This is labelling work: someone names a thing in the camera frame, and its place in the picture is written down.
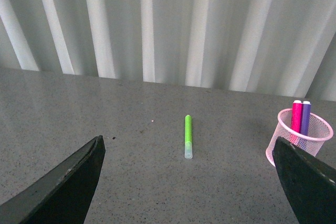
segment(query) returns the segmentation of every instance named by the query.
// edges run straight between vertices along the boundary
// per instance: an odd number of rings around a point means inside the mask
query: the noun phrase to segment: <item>table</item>
[[[298,223],[265,156],[292,97],[3,68],[0,80],[0,204],[103,135],[85,223]],[[312,100],[332,127],[335,108]],[[336,167],[335,152],[332,138],[317,157]]]

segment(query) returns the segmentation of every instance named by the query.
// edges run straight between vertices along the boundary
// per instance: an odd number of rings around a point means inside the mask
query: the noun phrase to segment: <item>pencil holder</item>
[[[313,113],[310,113],[309,117],[308,136],[295,132],[290,128],[291,118],[292,109],[281,110],[278,114],[278,125],[266,149],[266,156],[273,165],[272,151],[279,136],[282,136],[309,154],[316,156],[324,142],[332,138],[334,134],[329,123]]]

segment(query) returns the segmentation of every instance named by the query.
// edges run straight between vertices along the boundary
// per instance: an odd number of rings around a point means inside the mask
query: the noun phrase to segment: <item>green marker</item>
[[[184,157],[193,157],[193,136],[191,131],[191,116],[185,117]]]

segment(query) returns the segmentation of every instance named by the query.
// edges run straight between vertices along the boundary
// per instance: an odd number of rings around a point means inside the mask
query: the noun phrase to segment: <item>purple marker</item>
[[[302,117],[300,134],[308,136],[309,117],[311,104],[308,101],[302,103]]]

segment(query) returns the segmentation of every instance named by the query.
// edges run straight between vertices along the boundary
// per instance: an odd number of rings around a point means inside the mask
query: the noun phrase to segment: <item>mesh pencil cup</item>
[[[309,154],[316,156],[324,142],[332,138],[334,134],[329,123],[313,113],[310,113],[309,117],[308,136],[295,132],[290,128],[291,118],[292,109],[281,110],[278,114],[278,125],[266,149],[266,157],[273,165],[272,151],[279,136],[282,136]]]

